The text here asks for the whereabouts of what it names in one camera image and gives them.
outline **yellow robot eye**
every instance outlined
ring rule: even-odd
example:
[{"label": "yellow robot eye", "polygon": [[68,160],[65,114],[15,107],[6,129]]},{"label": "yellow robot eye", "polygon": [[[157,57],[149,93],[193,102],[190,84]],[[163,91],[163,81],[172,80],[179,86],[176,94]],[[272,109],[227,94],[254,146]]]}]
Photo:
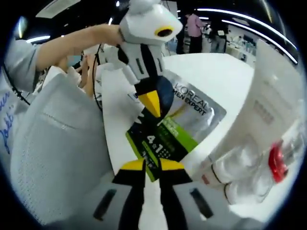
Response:
[{"label": "yellow robot eye", "polygon": [[167,37],[172,34],[174,28],[172,26],[162,26],[155,31],[155,35],[158,37]]}]

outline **person in pink shirt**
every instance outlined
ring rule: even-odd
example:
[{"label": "person in pink shirt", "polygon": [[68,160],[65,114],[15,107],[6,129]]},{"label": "person in pink shirt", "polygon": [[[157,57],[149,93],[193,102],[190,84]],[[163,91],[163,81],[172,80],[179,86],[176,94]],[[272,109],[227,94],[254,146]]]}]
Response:
[{"label": "person in pink shirt", "polygon": [[189,53],[201,53],[202,51],[202,32],[201,29],[203,27],[200,18],[194,14],[194,11],[188,11],[186,14],[188,19],[188,34],[190,36],[190,48]]}]

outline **gray shirt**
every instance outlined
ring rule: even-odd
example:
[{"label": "gray shirt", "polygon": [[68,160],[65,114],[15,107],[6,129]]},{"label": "gray shirt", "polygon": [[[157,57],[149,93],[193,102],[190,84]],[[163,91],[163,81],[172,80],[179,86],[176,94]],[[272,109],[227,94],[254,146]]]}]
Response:
[{"label": "gray shirt", "polygon": [[[5,66],[16,88],[32,92],[39,73],[36,71],[36,57],[40,46],[33,46],[24,40],[13,40],[4,60]],[[12,145],[18,126],[28,108],[12,91],[3,67],[0,69],[0,162],[9,175]]]}]

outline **red cap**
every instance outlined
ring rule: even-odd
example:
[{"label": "red cap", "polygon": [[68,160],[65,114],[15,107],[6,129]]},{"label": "red cap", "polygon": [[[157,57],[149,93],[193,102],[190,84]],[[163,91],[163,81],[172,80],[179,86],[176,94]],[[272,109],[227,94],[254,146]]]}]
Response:
[{"label": "red cap", "polygon": [[283,161],[282,141],[272,145],[269,156],[269,167],[276,183],[280,183],[287,175],[288,167]]}]

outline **blue writing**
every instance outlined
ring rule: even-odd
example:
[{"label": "blue writing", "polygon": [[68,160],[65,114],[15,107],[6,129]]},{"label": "blue writing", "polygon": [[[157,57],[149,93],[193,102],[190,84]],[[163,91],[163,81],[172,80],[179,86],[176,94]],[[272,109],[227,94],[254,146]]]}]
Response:
[{"label": "blue writing", "polygon": [[0,99],[0,112],[2,108],[5,106],[9,96],[10,96],[10,92],[6,92],[5,95]]},{"label": "blue writing", "polygon": [[10,137],[10,129],[12,128],[12,124],[14,121],[13,115],[6,113],[6,116],[3,118],[3,121],[6,125],[6,128],[0,129],[0,133],[3,138],[4,147],[8,154],[10,154],[10,148],[8,146],[8,139]]}]

